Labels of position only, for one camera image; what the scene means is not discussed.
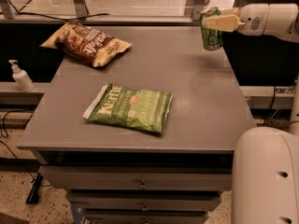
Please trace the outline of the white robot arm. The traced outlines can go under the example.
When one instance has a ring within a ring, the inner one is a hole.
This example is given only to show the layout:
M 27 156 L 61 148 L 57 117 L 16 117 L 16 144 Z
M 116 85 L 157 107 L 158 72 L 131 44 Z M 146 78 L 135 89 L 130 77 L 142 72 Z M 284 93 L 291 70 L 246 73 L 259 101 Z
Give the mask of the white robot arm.
M 271 35 L 298 43 L 296 4 L 211 7 L 201 26 L 217 34 Z M 298 99 L 292 103 L 290 129 L 252 128 L 235 146 L 232 176 L 232 224 L 299 224 Z

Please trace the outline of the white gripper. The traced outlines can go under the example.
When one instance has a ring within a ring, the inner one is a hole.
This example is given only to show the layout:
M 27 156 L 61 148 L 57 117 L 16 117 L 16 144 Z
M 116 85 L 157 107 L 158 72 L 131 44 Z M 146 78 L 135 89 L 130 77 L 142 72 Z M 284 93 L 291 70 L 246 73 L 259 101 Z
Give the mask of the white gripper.
M 204 17 L 202 25 L 207 29 L 223 32 L 233 32 L 238 29 L 242 35 L 262 35 L 268 12 L 268 4 L 250 4 L 241 9 L 240 7 L 221 8 L 221 15 Z

